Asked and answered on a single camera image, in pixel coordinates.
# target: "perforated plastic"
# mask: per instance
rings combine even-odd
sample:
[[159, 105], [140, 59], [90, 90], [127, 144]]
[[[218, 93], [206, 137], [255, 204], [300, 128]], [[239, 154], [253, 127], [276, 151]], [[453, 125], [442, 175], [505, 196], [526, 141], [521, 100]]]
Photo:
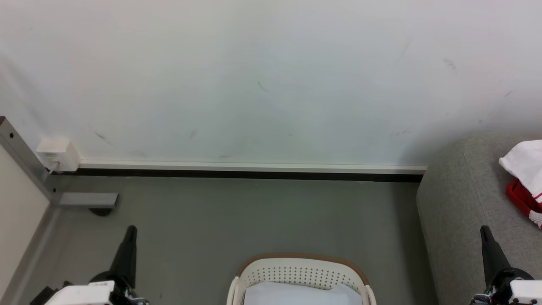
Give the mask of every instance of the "perforated plastic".
[[276, 282], [302, 285], [330, 290], [342, 283], [362, 296], [364, 305], [376, 305], [372, 290], [363, 283], [350, 267], [338, 263], [304, 258], [266, 258], [248, 265], [239, 278], [232, 282], [228, 302], [244, 305], [244, 295], [252, 285], [261, 282]]

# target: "laundry basket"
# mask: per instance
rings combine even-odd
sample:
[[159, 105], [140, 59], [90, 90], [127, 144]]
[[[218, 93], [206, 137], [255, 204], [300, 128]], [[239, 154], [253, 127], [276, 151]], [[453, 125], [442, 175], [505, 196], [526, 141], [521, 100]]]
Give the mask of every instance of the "laundry basket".
[[263, 254], [246, 261], [231, 282], [226, 305], [244, 305], [247, 288], [261, 282], [324, 290], [342, 283], [362, 296], [363, 305], [376, 305], [369, 282], [356, 265], [340, 258], [301, 253]]

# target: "black baseboard strip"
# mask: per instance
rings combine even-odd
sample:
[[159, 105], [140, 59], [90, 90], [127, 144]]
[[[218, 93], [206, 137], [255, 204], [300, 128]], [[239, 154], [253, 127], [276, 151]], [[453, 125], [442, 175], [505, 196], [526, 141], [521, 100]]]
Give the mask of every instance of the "black baseboard strip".
[[238, 179], [290, 179], [290, 180], [342, 180], [377, 182], [421, 182], [423, 175], [410, 174], [352, 174], [352, 173], [290, 173], [275, 171], [221, 171], [221, 170], [163, 170], [163, 169], [90, 169], [62, 172], [62, 176], [114, 176], [114, 177], [197, 177]]

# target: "white robot part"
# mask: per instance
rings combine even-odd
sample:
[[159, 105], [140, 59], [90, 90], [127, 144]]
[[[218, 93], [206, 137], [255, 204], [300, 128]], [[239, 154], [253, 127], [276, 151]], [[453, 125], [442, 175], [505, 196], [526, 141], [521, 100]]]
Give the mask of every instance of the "white robot part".
[[46, 305], [111, 305], [109, 295], [114, 287], [113, 281], [66, 286], [57, 291]]
[[512, 297], [508, 303], [537, 304], [542, 302], [542, 281], [523, 281], [515, 279], [510, 282]]

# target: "white fabric in basket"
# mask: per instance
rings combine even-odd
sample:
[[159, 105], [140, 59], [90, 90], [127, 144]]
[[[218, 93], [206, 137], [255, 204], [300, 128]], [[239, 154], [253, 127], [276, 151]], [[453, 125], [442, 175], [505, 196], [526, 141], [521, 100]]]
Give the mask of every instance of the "white fabric in basket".
[[362, 305], [362, 296], [352, 288], [337, 284], [331, 290], [273, 282], [247, 289], [244, 305]]

